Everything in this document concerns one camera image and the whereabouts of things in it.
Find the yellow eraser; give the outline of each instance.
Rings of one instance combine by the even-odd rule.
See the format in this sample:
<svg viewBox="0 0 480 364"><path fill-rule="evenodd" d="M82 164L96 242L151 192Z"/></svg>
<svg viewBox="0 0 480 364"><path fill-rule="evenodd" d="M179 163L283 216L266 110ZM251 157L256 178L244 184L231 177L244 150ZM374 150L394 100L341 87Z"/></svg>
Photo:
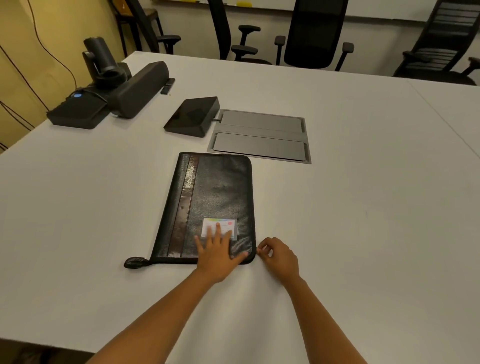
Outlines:
<svg viewBox="0 0 480 364"><path fill-rule="evenodd" d="M251 8L252 3L248 1L237 1L237 6L241 6L243 8Z"/></svg>

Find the stool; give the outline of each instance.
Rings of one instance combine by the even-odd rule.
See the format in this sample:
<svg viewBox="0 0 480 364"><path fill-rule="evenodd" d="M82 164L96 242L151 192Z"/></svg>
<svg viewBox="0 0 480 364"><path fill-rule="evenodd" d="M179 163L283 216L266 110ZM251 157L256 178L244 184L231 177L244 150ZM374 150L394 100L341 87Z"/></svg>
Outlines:
<svg viewBox="0 0 480 364"><path fill-rule="evenodd" d="M123 54L125 57L128 56L127 54L127 47L125 45L125 37L123 36L123 30L122 30L122 25L128 24L130 26L130 29L132 31L132 36L133 36L133 41L135 42L135 48L137 50L142 50L142 43L140 41L140 33L138 32L138 27L137 27L137 22L135 21L135 18L133 17L132 13L130 12L130 9L124 3L122 0L108 0L111 6L113 7L113 10L115 12L115 19L117 20L117 26L119 29L120 33L120 39L121 39L121 46L123 48ZM156 9L144 9L145 15L151 20L155 20L156 24L158 25L158 30L160 32L160 35L163 35L163 29L162 25L160 24L160 19L158 17L158 11Z"/></svg>

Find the floor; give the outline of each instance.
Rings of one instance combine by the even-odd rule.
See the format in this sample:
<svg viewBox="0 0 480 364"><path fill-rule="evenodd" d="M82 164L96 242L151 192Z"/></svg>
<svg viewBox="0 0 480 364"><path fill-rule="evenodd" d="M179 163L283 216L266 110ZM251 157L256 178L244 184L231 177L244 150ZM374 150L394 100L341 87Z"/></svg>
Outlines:
<svg viewBox="0 0 480 364"><path fill-rule="evenodd" d="M0 339L0 364L46 364L39 357L45 347ZM85 364L93 354L66 349L52 349L48 364Z"/></svg>

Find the yellow wall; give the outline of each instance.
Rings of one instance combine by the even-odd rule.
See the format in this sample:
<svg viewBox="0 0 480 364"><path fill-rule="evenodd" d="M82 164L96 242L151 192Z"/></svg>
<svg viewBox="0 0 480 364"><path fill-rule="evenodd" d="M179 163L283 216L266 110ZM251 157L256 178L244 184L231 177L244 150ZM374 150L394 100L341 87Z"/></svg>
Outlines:
<svg viewBox="0 0 480 364"><path fill-rule="evenodd" d="M82 58L85 38L103 37L114 58L123 59L115 17L107 0L30 2L42 43L71 69L79 86L91 82ZM0 0L0 44L50 109L74 90L72 76L39 45L26 0ZM46 109L1 50L0 100L34 126L46 119ZM0 142L10 147L27 133L0 108Z"/></svg>

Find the forearm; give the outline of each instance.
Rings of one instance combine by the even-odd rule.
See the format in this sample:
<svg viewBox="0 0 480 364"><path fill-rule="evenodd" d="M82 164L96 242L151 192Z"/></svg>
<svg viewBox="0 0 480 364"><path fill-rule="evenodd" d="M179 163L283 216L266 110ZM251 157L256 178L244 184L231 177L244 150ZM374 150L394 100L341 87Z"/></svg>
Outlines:
<svg viewBox="0 0 480 364"><path fill-rule="evenodd" d="M190 274L102 348L89 364L162 364L212 283Z"/></svg>
<svg viewBox="0 0 480 364"><path fill-rule="evenodd" d="M285 285L295 308L310 364L366 364L307 283Z"/></svg>

